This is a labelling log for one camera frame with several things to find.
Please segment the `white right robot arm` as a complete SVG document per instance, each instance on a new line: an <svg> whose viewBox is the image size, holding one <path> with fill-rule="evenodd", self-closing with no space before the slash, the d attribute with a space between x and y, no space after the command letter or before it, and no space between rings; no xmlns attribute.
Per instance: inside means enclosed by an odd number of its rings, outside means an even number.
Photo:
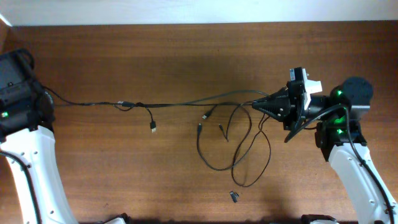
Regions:
<svg viewBox="0 0 398 224"><path fill-rule="evenodd" d="M252 103L255 110L282 122L289 142L316 123L315 143L336 172L359 223L397 223L397 202L371 159L360 119L370 109L372 85L351 77L321 95L322 84L291 80L281 90Z"/></svg>

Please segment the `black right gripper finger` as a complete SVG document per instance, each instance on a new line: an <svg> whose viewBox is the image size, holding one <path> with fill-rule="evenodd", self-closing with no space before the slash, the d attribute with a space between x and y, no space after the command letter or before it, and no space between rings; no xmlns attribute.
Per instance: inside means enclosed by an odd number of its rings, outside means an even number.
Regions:
<svg viewBox="0 0 398 224"><path fill-rule="evenodd" d="M269 100L278 100L278 99L284 99L284 98L288 98L288 97L289 97L289 89L286 86L284 86L277 92L269 95L267 98Z"/></svg>
<svg viewBox="0 0 398 224"><path fill-rule="evenodd" d="M252 108L258 110L277 121L283 121L290 113L291 104L288 98L261 98L251 104Z"/></svg>

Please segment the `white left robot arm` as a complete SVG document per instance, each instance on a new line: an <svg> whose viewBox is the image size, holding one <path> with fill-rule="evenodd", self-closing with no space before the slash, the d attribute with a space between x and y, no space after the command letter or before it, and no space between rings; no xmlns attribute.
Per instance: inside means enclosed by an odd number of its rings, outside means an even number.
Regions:
<svg viewBox="0 0 398 224"><path fill-rule="evenodd" d="M24 223L76 223L55 158L51 95L26 49L1 55L1 155L12 172Z"/></svg>

